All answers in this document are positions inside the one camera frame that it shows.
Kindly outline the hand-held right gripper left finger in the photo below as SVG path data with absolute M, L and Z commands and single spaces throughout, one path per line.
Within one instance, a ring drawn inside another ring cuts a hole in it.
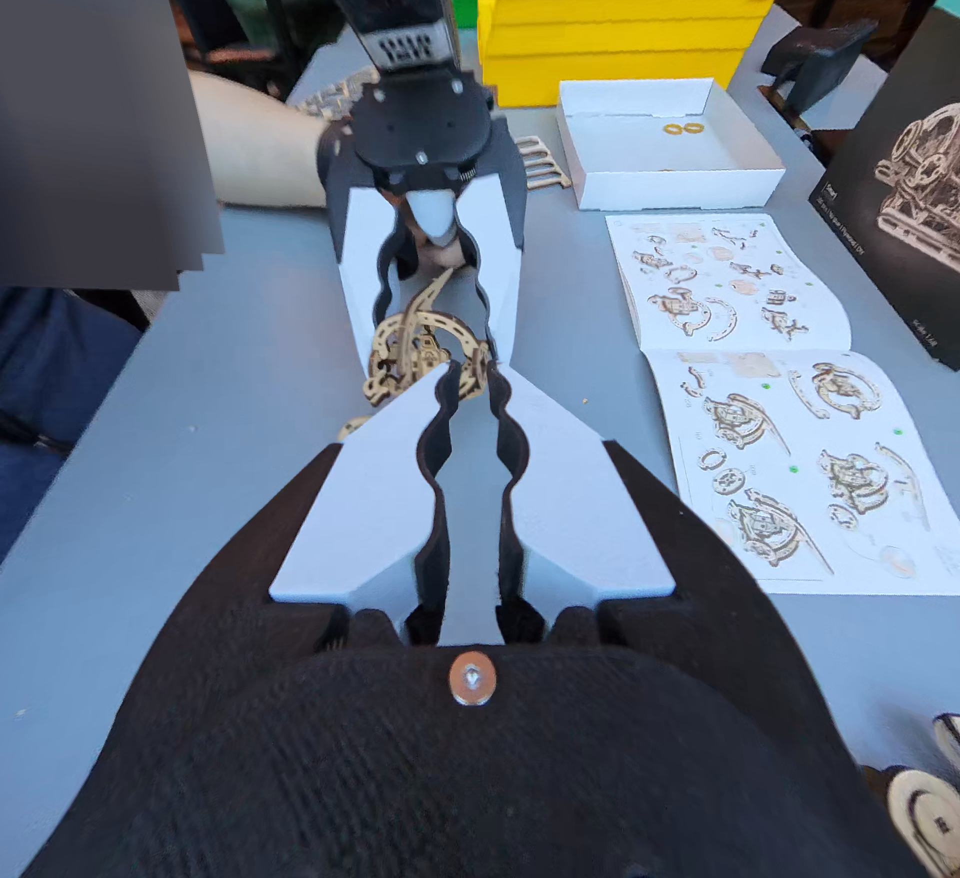
M 450 535 L 436 477 L 451 453 L 460 374 L 457 360 L 438 366 L 333 447 L 272 600 L 378 610 L 409 643 L 438 643 Z

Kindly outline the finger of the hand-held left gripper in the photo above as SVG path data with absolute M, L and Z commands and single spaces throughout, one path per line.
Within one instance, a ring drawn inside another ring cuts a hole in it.
M 389 270 L 406 238 L 398 209 L 377 188 L 351 188 L 346 209 L 340 276 L 363 371 L 378 326 L 392 301 Z
M 457 198 L 455 221 L 486 311 L 486 339 L 498 364 L 510 365 L 517 331 L 522 248 L 515 242 L 500 177 L 472 179 Z

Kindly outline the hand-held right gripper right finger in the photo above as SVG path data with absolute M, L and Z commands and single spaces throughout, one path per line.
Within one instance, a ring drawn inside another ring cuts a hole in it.
M 601 436 L 504 363 L 487 372 L 510 478 L 496 620 L 506 644 L 542 641 L 568 608 L 659 599 L 675 579 Z

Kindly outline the curved wooden arc piece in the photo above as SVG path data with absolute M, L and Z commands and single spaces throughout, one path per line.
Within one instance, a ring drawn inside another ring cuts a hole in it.
M 404 375 L 413 382 L 450 361 L 450 352 L 438 344 L 435 332 L 427 327 L 426 320 L 418 318 L 418 314 L 432 313 L 437 297 L 453 273 L 454 268 L 448 268 L 438 275 L 412 299 L 404 312 L 400 367 Z

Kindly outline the round wooden model assembly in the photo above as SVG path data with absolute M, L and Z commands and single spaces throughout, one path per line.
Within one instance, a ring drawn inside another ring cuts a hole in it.
M 462 352 L 459 400 L 480 397 L 487 388 L 489 344 L 461 319 L 419 308 L 410 314 L 390 316 L 376 329 L 363 385 L 368 404 L 377 408 L 408 391 L 436 368 L 452 363 L 451 352 L 440 343 L 439 333 L 453 338 Z

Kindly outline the person's left forearm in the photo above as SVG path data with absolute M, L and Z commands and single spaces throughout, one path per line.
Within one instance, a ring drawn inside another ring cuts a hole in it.
M 317 166 L 325 120 L 220 76 L 190 70 L 188 78 L 222 205 L 327 207 Z

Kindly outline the laser-cut wooden parts sheet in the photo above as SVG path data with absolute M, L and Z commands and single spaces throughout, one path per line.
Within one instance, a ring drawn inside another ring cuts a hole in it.
M 291 104 L 296 111 L 316 117 L 331 124 L 351 115 L 354 104 L 359 102 L 368 85 L 379 81 L 378 69 L 368 66 L 355 71 L 345 79 L 327 85 L 309 95 L 299 104 Z
M 572 187 L 570 177 L 563 171 L 546 143 L 538 136 L 515 137 L 514 142 L 523 162 L 528 192 L 554 186 Z

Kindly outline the black model kit box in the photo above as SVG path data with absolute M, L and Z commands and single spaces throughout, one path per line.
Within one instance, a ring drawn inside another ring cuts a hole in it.
M 809 202 L 937 362 L 959 368 L 959 19 L 933 6 Z

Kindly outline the person's left hand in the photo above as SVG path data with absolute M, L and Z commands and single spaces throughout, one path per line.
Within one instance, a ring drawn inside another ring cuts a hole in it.
M 421 244 L 414 243 L 411 262 L 414 267 L 414 274 L 425 275 L 428 279 L 437 277 L 447 270 L 459 272 L 469 266 L 461 239 L 458 237 L 455 237 L 446 246 L 440 246 L 430 241 Z

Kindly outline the white cardboard box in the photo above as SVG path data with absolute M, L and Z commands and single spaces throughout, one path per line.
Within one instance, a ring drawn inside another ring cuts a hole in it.
M 762 208 L 786 174 L 712 78 L 564 80 L 557 122 L 582 211 Z

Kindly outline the yellow plastic bin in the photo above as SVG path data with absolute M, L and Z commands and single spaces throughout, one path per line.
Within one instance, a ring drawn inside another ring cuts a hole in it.
M 507 108 L 563 81 L 714 80 L 728 88 L 775 0 L 477 0 L 483 80 Z

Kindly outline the white instruction booklet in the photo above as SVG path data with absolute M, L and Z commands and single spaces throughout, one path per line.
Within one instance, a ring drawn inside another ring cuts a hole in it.
M 959 524 L 905 402 L 761 213 L 608 214 L 678 492 L 769 594 L 956 596 Z

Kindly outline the person's navy clothed body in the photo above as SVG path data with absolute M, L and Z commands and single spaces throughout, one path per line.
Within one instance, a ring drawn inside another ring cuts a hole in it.
M 134 325 L 71 291 L 2 287 L 2 560 L 141 336 Z

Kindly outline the black metal stand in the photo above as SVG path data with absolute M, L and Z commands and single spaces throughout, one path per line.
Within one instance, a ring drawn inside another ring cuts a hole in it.
M 798 120 L 846 79 L 879 26 L 878 20 L 859 19 L 794 28 L 772 45 L 760 67 L 774 80 L 765 92 L 768 102 L 786 120 Z

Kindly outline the wooden gear wheel assembly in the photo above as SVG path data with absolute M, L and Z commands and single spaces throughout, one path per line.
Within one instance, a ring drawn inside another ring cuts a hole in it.
M 932 877 L 959 876 L 959 793 L 918 769 L 891 779 L 886 808 L 895 830 Z

